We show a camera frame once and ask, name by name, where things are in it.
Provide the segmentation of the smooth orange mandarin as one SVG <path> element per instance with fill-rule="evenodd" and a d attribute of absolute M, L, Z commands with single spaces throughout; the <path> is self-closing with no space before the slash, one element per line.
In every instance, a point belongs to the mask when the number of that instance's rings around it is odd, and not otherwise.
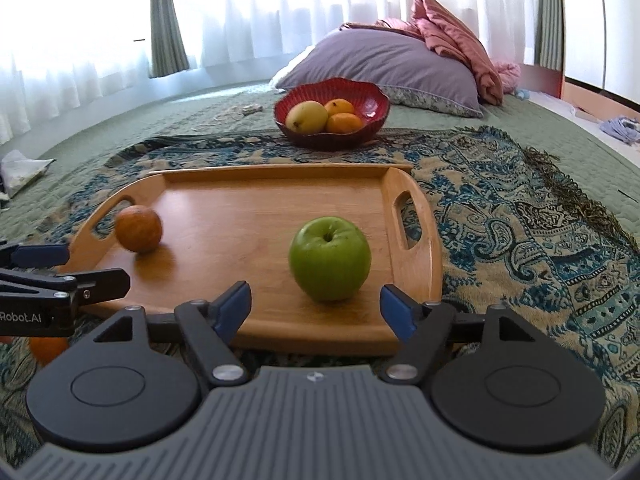
<path fill-rule="evenodd" d="M 70 348 L 64 337 L 30 337 L 28 346 L 40 366 L 46 366 Z"/>

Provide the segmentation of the large mottled orange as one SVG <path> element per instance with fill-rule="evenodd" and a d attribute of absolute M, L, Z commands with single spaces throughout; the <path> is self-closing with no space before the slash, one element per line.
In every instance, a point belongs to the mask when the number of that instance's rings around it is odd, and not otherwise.
<path fill-rule="evenodd" d="M 115 236 L 123 248 L 136 254 L 146 254 L 160 246 L 163 223 L 152 208 L 132 205 L 116 214 Z"/>

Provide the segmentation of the green apple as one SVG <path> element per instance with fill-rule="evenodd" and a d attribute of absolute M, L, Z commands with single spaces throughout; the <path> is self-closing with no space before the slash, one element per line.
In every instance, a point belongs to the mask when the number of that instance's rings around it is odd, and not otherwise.
<path fill-rule="evenodd" d="M 318 302 L 352 298 L 369 276 L 371 259 L 367 237 L 356 224 L 341 217 L 308 221 L 288 250 L 294 280 Z"/>

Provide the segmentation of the paisley patterned throw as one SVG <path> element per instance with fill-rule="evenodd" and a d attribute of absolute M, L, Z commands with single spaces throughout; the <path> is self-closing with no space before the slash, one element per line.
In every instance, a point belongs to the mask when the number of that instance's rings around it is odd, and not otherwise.
<path fill-rule="evenodd" d="M 639 231 L 623 229 L 587 183 L 639 176 L 613 155 L 521 146 L 483 126 L 396 130 L 350 152 L 296 148 L 279 133 L 156 136 L 63 181 L 66 193 L 11 208 L 1 232 L 69 240 L 106 196 L 153 170 L 257 164 L 408 164 L 444 248 L 442 293 L 475 312 L 505 301 L 602 379 L 592 444 L 613 467 L 639 453 Z"/>

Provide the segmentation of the yellow pear in bowl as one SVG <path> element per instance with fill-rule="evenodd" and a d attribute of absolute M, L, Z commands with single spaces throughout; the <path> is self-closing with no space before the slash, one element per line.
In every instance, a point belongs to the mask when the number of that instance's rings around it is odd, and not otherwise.
<path fill-rule="evenodd" d="M 316 134 L 323 131 L 329 113 L 317 101 L 304 101 L 293 106 L 286 115 L 285 125 L 297 134 Z"/>

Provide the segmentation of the orange fruit in bowl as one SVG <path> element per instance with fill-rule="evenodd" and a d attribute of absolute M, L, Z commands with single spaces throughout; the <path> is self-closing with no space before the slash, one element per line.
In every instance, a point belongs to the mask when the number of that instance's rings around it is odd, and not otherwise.
<path fill-rule="evenodd" d="M 351 134 L 363 127 L 359 116 L 352 113 L 336 113 L 331 115 L 326 122 L 326 131 L 329 133 Z"/>
<path fill-rule="evenodd" d="M 356 108 L 345 99 L 334 99 L 324 104 L 324 108 L 330 116 L 336 114 L 356 114 Z"/>

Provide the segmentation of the red fruit bowl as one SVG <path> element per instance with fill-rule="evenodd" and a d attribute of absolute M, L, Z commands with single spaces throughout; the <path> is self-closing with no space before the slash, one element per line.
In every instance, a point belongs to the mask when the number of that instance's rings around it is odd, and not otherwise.
<path fill-rule="evenodd" d="M 375 84 L 331 78 L 290 90 L 274 106 L 274 121 L 292 144 L 329 152 L 371 141 L 389 112 Z"/>

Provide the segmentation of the orange fruit in bowl back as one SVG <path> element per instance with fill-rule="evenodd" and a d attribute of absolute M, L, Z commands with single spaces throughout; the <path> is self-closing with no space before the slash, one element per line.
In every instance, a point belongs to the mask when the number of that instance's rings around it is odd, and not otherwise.
<path fill-rule="evenodd" d="M 356 108 L 345 99 L 334 99 L 324 104 L 324 108 L 330 116 L 336 114 L 356 114 Z"/>

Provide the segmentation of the green quilted bedspread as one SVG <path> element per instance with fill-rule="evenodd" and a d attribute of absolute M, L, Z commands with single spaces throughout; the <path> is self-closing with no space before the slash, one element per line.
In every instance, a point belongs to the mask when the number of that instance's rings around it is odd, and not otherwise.
<path fill-rule="evenodd" d="M 2 237 L 24 240 L 35 234 L 50 212 L 67 209 L 70 196 L 107 159 L 151 136 L 273 128 L 272 108 L 278 97 L 264 84 L 194 94 L 139 107 L 75 134 L 47 151 L 54 159 L 48 172 L 2 209 Z M 556 156 L 558 167 L 607 206 L 627 232 L 639 233 L 638 148 L 607 136 L 595 122 L 577 116 L 570 104 L 540 92 L 527 100 L 507 96 L 502 106 L 485 107 L 480 119 L 393 106 L 385 125 L 427 130 L 495 126 L 523 146 Z"/>

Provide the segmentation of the green curtain left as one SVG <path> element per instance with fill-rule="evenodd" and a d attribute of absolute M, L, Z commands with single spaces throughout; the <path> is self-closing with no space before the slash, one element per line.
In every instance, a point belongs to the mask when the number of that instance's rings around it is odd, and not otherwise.
<path fill-rule="evenodd" d="M 162 78 L 190 68 L 174 0 L 150 0 L 150 77 Z"/>

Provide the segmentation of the green curtain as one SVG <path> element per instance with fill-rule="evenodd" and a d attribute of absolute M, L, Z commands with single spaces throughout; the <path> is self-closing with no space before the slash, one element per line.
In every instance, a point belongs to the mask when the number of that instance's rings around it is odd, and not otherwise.
<path fill-rule="evenodd" d="M 564 68 L 563 0 L 538 0 L 535 63 L 562 73 Z"/>
<path fill-rule="evenodd" d="M 150 77 L 162 78 L 190 68 L 174 0 L 150 0 Z"/>

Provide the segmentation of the purple pillow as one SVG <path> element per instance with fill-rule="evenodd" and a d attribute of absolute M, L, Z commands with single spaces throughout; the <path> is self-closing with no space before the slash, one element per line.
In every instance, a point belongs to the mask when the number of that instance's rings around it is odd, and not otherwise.
<path fill-rule="evenodd" d="M 281 68 L 270 86 L 291 90 L 345 78 L 376 84 L 390 102 L 465 118 L 483 116 L 471 71 L 389 29 L 334 30 Z"/>

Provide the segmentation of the lavender cloth on floor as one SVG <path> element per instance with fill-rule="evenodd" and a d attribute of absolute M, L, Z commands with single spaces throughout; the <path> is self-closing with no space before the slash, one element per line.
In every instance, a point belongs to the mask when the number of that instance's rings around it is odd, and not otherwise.
<path fill-rule="evenodd" d="M 625 116 L 607 119 L 600 123 L 600 130 L 627 145 L 640 142 L 640 122 L 637 119 Z"/>

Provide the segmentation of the pink blanket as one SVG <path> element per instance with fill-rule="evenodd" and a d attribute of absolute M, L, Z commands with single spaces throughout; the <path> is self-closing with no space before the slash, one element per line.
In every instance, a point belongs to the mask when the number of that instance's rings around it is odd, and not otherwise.
<path fill-rule="evenodd" d="M 384 18 L 374 24 L 346 22 L 340 29 L 385 30 L 420 39 L 428 50 L 468 68 L 482 101 L 490 105 L 503 102 L 506 84 L 498 66 L 491 61 L 474 32 L 437 0 L 413 0 L 409 21 Z"/>

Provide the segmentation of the green curtain right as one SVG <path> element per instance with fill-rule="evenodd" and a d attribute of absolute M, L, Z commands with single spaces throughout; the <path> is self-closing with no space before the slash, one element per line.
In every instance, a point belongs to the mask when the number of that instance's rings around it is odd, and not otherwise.
<path fill-rule="evenodd" d="M 563 0 L 538 0 L 535 63 L 562 73 L 564 68 Z"/>

